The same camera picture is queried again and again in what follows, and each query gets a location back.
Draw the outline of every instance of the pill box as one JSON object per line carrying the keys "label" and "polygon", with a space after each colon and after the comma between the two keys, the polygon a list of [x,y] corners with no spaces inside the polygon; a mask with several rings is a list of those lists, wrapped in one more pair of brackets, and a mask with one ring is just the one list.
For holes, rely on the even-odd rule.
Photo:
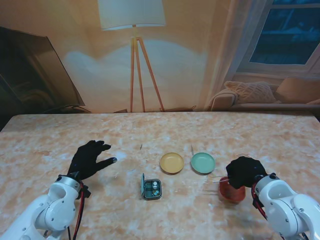
{"label": "pill box", "polygon": [[142,173],[141,195],[145,200],[157,200],[161,198],[162,196],[161,181],[159,179],[145,180],[145,174]]}

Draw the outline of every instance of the white robotic arm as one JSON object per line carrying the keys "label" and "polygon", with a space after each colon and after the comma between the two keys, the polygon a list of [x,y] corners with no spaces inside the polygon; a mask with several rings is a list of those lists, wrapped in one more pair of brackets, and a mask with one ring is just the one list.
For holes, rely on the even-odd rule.
{"label": "white robotic arm", "polygon": [[[73,222],[81,184],[72,177],[59,176],[47,195],[36,198],[11,224],[0,240],[60,240]],[[38,230],[51,231],[47,238]]]}
{"label": "white robotic arm", "polygon": [[298,194],[274,174],[260,179],[254,187],[264,205],[266,219],[286,240],[301,240],[310,231],[310,240],[320,240],[320,205],[312,197]]}

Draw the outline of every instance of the window frame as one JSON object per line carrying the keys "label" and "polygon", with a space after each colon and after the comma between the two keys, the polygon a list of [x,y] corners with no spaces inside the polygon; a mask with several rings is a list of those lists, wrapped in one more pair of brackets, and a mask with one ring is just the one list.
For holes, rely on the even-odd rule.
{"label": "window frame", "polygon": [[289,73],[320,73],[320,43],[315,48],[306,64],[266,64],[250,62],[254,53],[259,37],[262,33],[267,17],[271,9],[302,9],[302,8],[320,8],[320,3],[310,4],[275,4],[274,0],[266,0],[260,18],[257,19],[258,24],[251,38],[250,44],[240,62],[237,73],[274,73],[274,72],[289,72]]}

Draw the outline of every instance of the wooden lamp leg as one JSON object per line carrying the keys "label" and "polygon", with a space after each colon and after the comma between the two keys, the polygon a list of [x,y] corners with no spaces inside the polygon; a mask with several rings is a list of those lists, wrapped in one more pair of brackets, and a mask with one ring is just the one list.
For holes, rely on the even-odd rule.
{"label": "wooden lamp leg", "polygon": [[139,61],[139,49],[138,49],[138,43],[137,43],[136,37],[133,38],[133,44],[134,44],[134,51],[135,51],[135,57],[136,57],[136,68],[138,69],[142,110],[145,113],[146,109],[145,109],[144,90],[143,90],[143,86],[142,86],[141,69],[140,69],[140,61]]}
{"label": "wooden lamp leg", "polygon": [[131,78],[130,78],[130,113],[134,108],[134,73],[135,73],[135,45],[131,39]]}
{"label": "wooden lamp leg", "polygon": [[157,83],[156,83],[156,79],[155,79],[154,73],[153,73],[152,68],[151,68],[151,64],[150,64],[150,61],[149,61],[149,58],[148,58],[148,54],[147,54],[147,51],[146,51],[146,48],[145,48],[144,41],[143,41],[142,37],[140,37],[140,36],[137,39],[140,42],[140,46],[141,46],[141,49],[142,49],[142,52],[143,52],[143,55],[144,55],[144,59],[145,59],[146,65],[148,66],[149,73],[150,73],[150,76],[151,76],[151,79],[152,79],[152,82],[153,82],[153,86],[154,86],[156,95],[158,96],[158,100],[159,100],[159,103],[160,103],[160,106],[161,106],[161,110],[164,112],[165,108],[164,108],[164,105],[162,104],[161,96],[160,96],[160,93],[159,93],[159,90],[158,90],[158,86],[157,86]]}

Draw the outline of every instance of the robotic arm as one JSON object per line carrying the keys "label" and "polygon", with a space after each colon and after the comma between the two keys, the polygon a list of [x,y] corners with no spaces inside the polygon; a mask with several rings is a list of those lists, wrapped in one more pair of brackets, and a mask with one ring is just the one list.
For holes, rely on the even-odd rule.
{"label": "robotic arm", "polygon": [[259,180],[254,192],[270,227],[280,236],[299,240],[303,239],[299,234],[310,231],[312,240],[320,240],[320,205],[312,197],[296,193],[274,174]]}
{"label": "robotic arm", "polygon": [[[103,141],[94,140],[79,147],[68,174],[59,175],[47,195],[39,196],[30,203],[0,240],[60,240],[75,218],[75,200],[80,198],[80,194],[86,198],[91,194],[82,180],[117,161],[111,157],[97,162],[98,155],[110,148]],[[38,230],[51,231],[51,234],[45,238]]]}
{"label": "robotic arm", "polygon": [[[76,214],[75,200],[81,183],[71,176],[59,176],[47,195],[36,198],[2,235],[1,240],[59,240]],[[38,230],[52,234],[44,238]]]}
{"label": "robotic arm", "polygon": [[251,187],[253,205],[283,239],[306,240],[304,232],[309,231],[310,240],[320,240],[320,205],[312,197],[295,192],[275,173],[267,174],[252,158],[239,157],[226,169],[231,186]]}

